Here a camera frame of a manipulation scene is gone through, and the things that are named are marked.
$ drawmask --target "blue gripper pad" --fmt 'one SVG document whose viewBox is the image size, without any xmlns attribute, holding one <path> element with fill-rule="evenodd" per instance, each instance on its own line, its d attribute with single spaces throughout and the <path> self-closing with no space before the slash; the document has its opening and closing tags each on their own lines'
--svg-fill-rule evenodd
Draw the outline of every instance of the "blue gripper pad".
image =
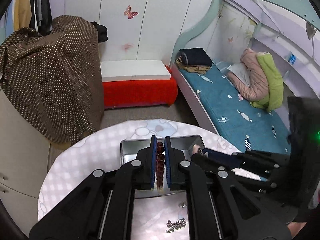
<svg viewBox="0 0 320 240">
<path fill-rule="evenodd" d="M 157 137 L 155 137 L 154 135 L 151 137 L 150 147 L 152 147 L 151 188 L 153 188 L 153 186 L 155 184 L 156 154 L 157 154 Z"/>
<path fill-rule="evenodd" d="M 169 160 L 169 151 L 167 140 L 170 140 L 170 137 L 167 136 L 164 139 L 164 156 L 165 156 L 165 173 L 167 178 L 168 188 L 171 186 L 171 174 L 170 174 L 170 160 Z"/>
</svg>

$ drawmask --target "brown polka dot cloth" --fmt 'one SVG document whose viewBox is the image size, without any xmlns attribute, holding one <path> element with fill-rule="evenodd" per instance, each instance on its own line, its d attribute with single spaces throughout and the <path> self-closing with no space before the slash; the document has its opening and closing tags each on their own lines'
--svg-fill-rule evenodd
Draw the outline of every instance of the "brown polka dot cloth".
<svg viewBox="0 0 320 240">
<path fill-rule="evenodd" d="M 56 144 L 99 130 L 103 87 L 96 28 L 59 16 L 52 32 L 12 33 L 0 46 L 0 86 L 17 111 Z"/>
</svg>

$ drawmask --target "red butterfly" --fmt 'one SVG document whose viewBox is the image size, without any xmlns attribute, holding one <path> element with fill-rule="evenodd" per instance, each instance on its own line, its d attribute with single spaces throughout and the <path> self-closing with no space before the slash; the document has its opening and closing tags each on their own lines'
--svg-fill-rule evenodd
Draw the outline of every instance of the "red butterfly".
<svg viewBox="0 0 320 240">
<path fill-rule="evenodd" d="M 127 15 L 128 19 L 132 19 L 137 14 L 138 14 L 137 12 L 131 12 L 131 6 L 130 5 L 128 5 L 127 9 L 124 11 L 124 15 Z"/>
</svg>

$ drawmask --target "blue mattress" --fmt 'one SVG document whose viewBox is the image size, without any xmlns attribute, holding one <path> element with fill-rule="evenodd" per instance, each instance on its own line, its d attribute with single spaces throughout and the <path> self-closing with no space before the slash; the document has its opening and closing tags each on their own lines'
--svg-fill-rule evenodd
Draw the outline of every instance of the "blue mattress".
<svg viewBox="0 0 320 240">
<path fill-rule="evenodd" d="M 219 69 L 225 66 L 217 64 Z M 275 111 L 268 114 L 240 100 L 239 92 L 215 65 L 206 75 L 180 70 L 198 95 L 218 133 L 241 152 L 253 150 L 290 154 L 289 131 Z"/>
</svg>

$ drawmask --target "drawer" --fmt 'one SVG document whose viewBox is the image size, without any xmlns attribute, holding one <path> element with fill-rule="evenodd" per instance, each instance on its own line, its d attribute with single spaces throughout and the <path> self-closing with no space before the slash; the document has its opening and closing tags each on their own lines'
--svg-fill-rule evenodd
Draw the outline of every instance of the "drawer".
<svg viewBox="0 0 320 240">
<path fill-rule="evenodd" d="M 38 199 L 12 190 L 0 183 L 0 199 L 13 221 L 29 236 L 31 228 L 38 222 Z"/>
<path fill-rule="evenodd" d="M 49 141 L 0 91 L 0 183 L 38 198 L 47 174 Z"/>
</svg>

